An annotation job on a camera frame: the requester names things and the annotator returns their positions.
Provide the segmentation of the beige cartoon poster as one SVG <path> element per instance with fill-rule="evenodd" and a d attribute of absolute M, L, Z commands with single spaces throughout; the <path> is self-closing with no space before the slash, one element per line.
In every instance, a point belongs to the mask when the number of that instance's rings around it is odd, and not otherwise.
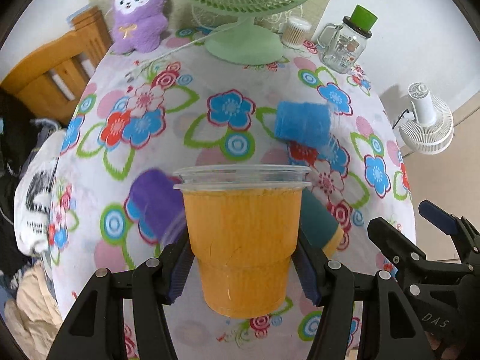
<path fill-rule="evenodd" d="M 111 29 L 113 27 L 113 0 L 89 0 L 89 2 L 101 10 L 107 27 Z M 287 19 L 295 16 L 305 19 L 312 25 L 312 29 L 316 29 L 328 3 L 329 0 L 308 0 L 304 4 L 282 13 L 257 17 L 256 24 L 275 33 L 281 33 Z M 163 12 L 168 18 L 168 29 L 171 31 L 194 26 L 212 29 L 236 20 L 233 16 L 220 16 L 205 10 L 192 4 L 190 0 L 168 0 L 164 5 Z"/>

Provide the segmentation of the purple plush toy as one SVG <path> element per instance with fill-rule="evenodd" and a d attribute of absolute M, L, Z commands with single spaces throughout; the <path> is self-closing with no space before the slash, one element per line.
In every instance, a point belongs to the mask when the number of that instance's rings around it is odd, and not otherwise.
<path fill-rule="evenodd" d="M 168 27 L 164 14 L 166 0 L 114 0 L 112 49 L 123 54 L 131 51 L 149 53 L 161 42 Z"/>

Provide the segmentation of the white printed t-shirt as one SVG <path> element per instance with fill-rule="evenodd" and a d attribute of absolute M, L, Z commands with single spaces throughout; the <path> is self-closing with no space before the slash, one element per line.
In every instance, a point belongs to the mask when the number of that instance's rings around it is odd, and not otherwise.
<path fill-rule="evenodd" d="M 16 188 L 14 230 L 16 244 L 26 256 L 40 255 L 49 248 L 48 227 L 52 188 L 66 131 L 52 133 L 34 152 Z"/>

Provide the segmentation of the orange plastic cup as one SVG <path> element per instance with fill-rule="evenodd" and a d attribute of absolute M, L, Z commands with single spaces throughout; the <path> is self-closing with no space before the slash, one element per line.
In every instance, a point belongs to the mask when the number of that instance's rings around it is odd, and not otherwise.
<path fill-rule="evenodd" d="M 284 302 L 307 166 L 237 164 L 175 171 L 208 306 L 250 319 Z"/>

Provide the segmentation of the wooden chair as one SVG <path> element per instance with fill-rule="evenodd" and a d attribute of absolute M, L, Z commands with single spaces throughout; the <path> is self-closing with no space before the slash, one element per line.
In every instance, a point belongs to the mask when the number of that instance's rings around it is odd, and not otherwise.
<path fill-rule="evenodd" d="M 23 58 L 1 82 L 37 117 L 67 125 L 89 82 L 80 58 L 96 68 L 112 45 L 101 10 L 93 6 L 72 19 L 73 29 Z"/>

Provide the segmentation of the teal and yellow tumbler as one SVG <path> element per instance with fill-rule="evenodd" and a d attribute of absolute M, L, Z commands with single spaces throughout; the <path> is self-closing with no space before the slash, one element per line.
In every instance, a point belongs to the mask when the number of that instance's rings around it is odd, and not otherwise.
<path fill-rule="evenodd" d="M 308 189 L 302 193 L 300 228 L 313 247 L 332 258 L 343 240 L 344 231 L 335 217 Z"/>

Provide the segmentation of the glass mason jar mug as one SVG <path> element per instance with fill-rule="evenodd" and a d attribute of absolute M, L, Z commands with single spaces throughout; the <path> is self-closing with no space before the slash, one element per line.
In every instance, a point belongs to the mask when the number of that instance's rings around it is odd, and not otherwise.
<path fill-rule="evenodd" d="M 335 72 L 350 72 L 365 50 L 376 22 L 374 13 L 357 5 L 340 24 L 326 24 L 317 38 L 321 62 Z"/>

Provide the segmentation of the cotton swab container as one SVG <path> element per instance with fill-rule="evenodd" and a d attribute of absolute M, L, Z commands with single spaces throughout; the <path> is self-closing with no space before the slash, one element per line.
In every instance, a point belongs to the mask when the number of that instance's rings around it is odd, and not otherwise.
<path fill-rule="evenodd" d="M 306 19 L 290 16 L 283 27 L 281 43 L 291 49 L 299 49 L 306 35 L 310 32 L 312 24 Z"/>

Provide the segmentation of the white clip fan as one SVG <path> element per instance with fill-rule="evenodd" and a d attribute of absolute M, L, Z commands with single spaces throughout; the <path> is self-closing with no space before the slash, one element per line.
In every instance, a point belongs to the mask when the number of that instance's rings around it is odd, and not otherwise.
<path fill-rule="evenodd" d="M 454 118 L 448 104 L 422 82 L 408 86 L 408 99 L 410 107 L 392 126 L 403 143 L 423 155 L 437 155 L 446 150 L 454 138 Z"/>

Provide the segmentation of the purple plastic cup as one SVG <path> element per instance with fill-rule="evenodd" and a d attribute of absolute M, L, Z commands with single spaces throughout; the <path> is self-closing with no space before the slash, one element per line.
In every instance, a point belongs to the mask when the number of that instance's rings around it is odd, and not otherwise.
<path fill-rule="evenodd" d="M 148 244 L 172 244 L 185 228 L 183 198 L 173 188 L 174 181 L 160 169 L 151 168 L 130 187 L 125 213 L 137 223 L 140 236 Z"/>

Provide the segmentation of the floral tablecloth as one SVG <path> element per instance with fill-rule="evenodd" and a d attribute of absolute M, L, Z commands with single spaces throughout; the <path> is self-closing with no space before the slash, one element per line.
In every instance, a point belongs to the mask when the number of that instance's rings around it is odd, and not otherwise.
<path fill-rule="evenodd" d="M 371 219 L 415 236 L 405 163 L 361 67 L 333 72 L 310 41 L 274 63 L 226 63 L 207 52 L 207 35 L 183 28 L 146 55 L 110 51 L 86 86 L 61 146 L 48 228 L 64 320 L 97 269 L 131 271 L 167 246 L 145 242 L 124 209 L 132 183 L 151 168 L 175 184 L 183 167 L 309 167 L 309 191 L 344 231 L 334 257 L 354 272 L 395 269 L 368 238 Z M 280 102 L 327 105 L 329 141 L 314 149 L 276 138 Z M 127 299 L 124 332 L 126 359 L 139 359 Z"/>

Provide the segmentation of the beige cloth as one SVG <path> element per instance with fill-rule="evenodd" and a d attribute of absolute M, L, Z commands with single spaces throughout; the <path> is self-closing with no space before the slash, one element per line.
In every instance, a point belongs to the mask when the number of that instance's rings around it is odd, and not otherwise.
<path fill-rule="evenodd" d="M 46 359 L 62 324 L 43 264 L 36 262 L 3 287 L 1 318 L 28 359 Z"/>

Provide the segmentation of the blue plastic cup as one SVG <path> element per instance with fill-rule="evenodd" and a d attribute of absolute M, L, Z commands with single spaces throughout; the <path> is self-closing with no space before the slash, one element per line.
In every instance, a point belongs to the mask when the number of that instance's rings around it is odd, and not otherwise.
<path fill-rule="evenodd" d="M 325 104 L 280 102 L 274 126 L 276 138 L 318 149 L 329 141 L 331 111 Z"/>

